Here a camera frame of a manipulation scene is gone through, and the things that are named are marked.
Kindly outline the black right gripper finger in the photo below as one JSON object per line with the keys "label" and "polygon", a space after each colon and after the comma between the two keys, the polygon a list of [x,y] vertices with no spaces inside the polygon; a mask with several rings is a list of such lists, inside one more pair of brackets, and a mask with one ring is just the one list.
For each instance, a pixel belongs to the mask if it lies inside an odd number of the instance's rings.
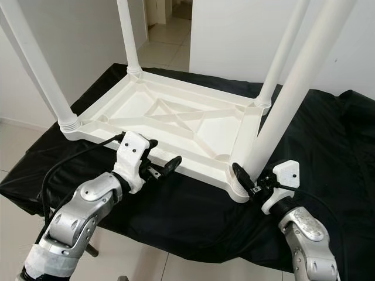
{"label": "black right gripper finger", "polygon": [[247,193],[253,193],[254,182],[247,172],[238,164],[233,163],[232,169],[237,182],[244,188]]}

